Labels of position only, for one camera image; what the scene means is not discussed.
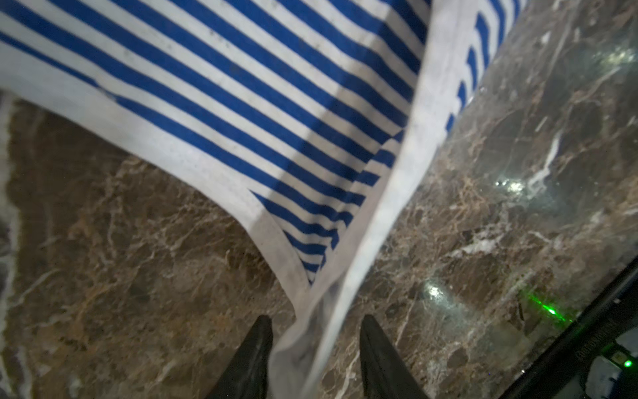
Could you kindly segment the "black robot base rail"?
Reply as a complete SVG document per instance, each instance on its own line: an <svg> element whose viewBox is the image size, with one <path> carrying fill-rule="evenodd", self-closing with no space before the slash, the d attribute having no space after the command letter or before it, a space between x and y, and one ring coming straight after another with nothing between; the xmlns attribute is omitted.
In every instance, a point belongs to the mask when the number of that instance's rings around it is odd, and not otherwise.
<svg viewBox="0 0 638 399"><path fill-rule="evenodd" d="M501 397L637 397L636 259Z"/></svg>

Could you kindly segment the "blue white striped tank top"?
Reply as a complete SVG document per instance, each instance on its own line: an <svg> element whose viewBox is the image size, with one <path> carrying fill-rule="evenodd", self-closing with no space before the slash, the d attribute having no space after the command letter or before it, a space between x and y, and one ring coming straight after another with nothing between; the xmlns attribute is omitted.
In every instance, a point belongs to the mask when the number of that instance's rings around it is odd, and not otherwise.
<svg viewBox="0 0 638 399"><path fill-rule="evenodd" d="M524 1L4 1L1 87L193 186L295 309L313 397L358 289Z"/></svg>

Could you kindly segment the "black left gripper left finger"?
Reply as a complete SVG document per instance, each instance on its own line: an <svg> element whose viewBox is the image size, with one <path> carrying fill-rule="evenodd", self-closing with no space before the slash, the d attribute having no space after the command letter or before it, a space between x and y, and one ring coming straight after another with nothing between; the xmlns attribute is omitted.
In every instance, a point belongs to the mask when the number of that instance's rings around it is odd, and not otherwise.
<svg viewBox="0 0 638 399"><path fill-rule="evenodd" d="M206 399L264 399L272 351L272 319L260 315Z"/></svg>

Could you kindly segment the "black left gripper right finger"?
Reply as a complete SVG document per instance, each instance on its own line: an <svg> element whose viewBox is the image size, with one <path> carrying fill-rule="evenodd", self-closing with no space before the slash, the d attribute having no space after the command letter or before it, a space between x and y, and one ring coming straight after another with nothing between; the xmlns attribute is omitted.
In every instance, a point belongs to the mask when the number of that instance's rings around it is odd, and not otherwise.
<svg viewBox="0 0 638 399"><path fill-rule="evenodd" d="M380 324L370 314L362 319L360 361L365 398L428 398Z"/></svg>

